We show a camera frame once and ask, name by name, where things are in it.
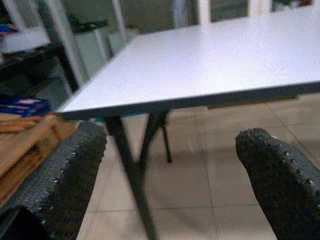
white tabletop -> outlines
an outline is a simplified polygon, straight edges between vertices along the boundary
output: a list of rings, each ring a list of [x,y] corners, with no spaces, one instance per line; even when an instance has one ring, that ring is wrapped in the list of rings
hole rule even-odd
[[[320,8],[308,6],[139,35],[57,112],[143,112],[150,103],[319,80]]]

metal table leg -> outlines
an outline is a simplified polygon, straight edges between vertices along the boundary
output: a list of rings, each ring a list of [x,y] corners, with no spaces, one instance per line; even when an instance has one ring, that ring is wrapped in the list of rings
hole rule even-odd
[[[144,189],[148,163],[148,151],[150,143],[154,139],[157,130],[165,122],[167,114],[168,112],[153,112],[149,114],[139,161],[134,161],[133,159],[121,118],[118,116],[104,118],[104,122],[109,133],[114,136],[126,176],[133,192],[138,212],[149,240],[158,240],[159,238]]]

white table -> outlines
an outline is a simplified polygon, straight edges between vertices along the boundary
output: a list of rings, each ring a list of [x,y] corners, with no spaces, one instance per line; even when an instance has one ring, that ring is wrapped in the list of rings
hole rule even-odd
[[[57,112],[104,117],[149,239],[144,195],[148,146],[170,109],[320,92],[320,8],[140,35]],[[138,163],[120,116],[150,113]]]

tile floor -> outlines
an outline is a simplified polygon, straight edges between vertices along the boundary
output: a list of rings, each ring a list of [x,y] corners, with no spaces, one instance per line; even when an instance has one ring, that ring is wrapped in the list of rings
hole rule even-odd
[[[147,116],[127,117],[134,155]],[[320,167],[320,94],[208,110],[172,111],[166,163],[161,133],[151,150],[146,193],[161,240],[275,240],[236,155],[241,130],[260,127]],[[146,240],[112,137],[107,137],[78,240]]]

black table leg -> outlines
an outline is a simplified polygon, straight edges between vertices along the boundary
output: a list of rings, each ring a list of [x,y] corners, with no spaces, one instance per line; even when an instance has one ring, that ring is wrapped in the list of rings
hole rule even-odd
[[[120,117],[105,117],[104,122],[109,133],[114,136],[122,164],[131,186],[133,196],[149,240],[158,240],[155,224],[145,195],[145,176],[148,163],[148,151],[157,130],[166,120],[168,112],[154,112],[149,114],[145,129],[139,161],[135,162],[130,150],[128,138]]]

